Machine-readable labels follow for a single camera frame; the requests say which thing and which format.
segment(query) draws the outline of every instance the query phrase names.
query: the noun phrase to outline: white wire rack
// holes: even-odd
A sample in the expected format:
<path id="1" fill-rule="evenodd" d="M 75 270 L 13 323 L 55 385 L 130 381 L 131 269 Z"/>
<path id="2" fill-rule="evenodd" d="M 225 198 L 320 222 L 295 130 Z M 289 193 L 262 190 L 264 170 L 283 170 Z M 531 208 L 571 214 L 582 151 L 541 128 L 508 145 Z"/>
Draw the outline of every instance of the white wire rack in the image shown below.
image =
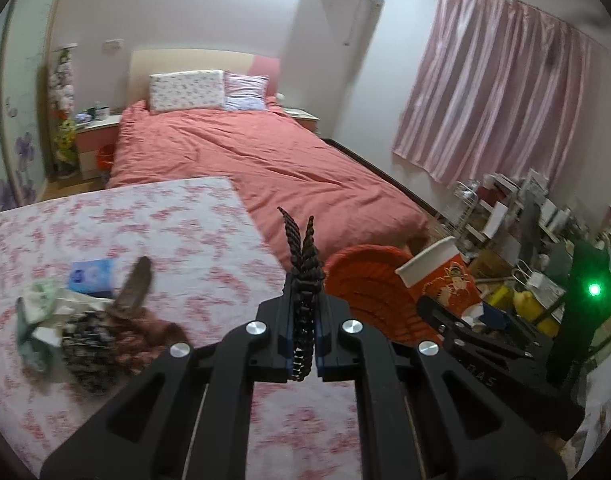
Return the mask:
<path id="1" fill-rule="evenodd" d="M 441 224 L 448 234 L 457 238 L 463 234 L 477 202 L 478 197 L 471 187 L 463 182 L 453 186 L 450 200 L 441 213 Z"/>

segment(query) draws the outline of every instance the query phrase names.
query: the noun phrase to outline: red duvet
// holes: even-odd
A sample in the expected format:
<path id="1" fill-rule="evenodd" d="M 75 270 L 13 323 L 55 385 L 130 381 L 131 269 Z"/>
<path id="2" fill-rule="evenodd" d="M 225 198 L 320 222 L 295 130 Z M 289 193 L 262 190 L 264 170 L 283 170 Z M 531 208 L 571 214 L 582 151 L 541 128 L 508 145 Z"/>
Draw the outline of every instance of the red duvet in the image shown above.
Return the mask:
<path id="1" fill-rule="evenodd" d="M 427 215 L 403 193 L 328 146 L 270 100 L 267 112 L 151 114 L 144 101 L 121 120 L 111 187 L 225 175 L 284 267 L 286 209 L 304 229 L 314 215 L 321 259 L 358 244 L 423 237 Z"/>

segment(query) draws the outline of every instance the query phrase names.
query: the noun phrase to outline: nightstand drawer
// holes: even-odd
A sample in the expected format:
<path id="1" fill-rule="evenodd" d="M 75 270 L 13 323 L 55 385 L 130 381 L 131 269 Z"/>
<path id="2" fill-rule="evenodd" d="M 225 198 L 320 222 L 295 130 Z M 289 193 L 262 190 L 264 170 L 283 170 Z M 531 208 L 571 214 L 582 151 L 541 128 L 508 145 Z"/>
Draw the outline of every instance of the nightstand drawer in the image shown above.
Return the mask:
<path id="1" fill-rule="evenodd" d="M 313 120 L 313 119 L 295 119 L 295 121 L 297 121 L 297 123 L 301 124 L 301 126 L 303 126 L 305 129 L 310 130 L 313 134 L 316 134 L 316 123 L 318 121 Z"/>
<path id="2" fill-rule="evenodd" d="M 108 126 L 98 130 L 84 130 L 76 134 L 74 142 L 79 153 L 94 152 L 106 144 L 115 144 L 119 137 L 119 126 Z"/>
<path id="3" fill-rule="evenodd" d="M 116 144 L 119 138 L 120 115 L 110 116 L 102 121 L 88 124 L 79 130 L 74 138 L 76 150 L 79 153 L 79 169 L 81 177 L 89 180 L 100 176 L 97 168 L 97 150 L 108 144 Z"/>

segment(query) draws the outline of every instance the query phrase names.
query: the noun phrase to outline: pink floral bedsheet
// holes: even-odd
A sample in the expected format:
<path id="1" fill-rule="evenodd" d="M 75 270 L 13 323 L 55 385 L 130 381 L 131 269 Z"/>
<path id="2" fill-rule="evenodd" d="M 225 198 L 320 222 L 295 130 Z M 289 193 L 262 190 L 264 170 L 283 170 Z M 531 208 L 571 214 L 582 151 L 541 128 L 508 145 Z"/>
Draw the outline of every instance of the pink floral bedsheet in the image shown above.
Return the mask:
<path id="1" fill-rule="evenodd" d="M 116 258 L 121 286 L 142 255 L 154 262 L 146 306 L 182 325 L 196 346 L 253 319 L 284 282 L 226 178 L 127 186 L 0 213 L 0 430 L 35 474 L 108 397 L 22 368 L 16 298 L 33 280 L 65 283 L 71 262 L 97 258 Z M 248 479 L 345 480 L 359 469 L 351 383 L 323 384 L 313 372 L 303 383 L 256 385 Z"/>

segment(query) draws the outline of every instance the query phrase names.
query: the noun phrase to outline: green light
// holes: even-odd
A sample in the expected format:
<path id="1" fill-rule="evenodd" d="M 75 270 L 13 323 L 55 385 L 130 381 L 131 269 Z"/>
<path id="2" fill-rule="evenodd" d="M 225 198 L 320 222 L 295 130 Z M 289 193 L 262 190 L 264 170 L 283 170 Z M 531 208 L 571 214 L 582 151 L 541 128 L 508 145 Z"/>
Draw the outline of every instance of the green light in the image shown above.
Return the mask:
<path id="1" fill-rule="evenodd" d="M 601 286 L 598 283 L 592 283 L 592 285 L 588 287 L 588 292 L 592 297 L 598 296 L 601 294 Z"/>

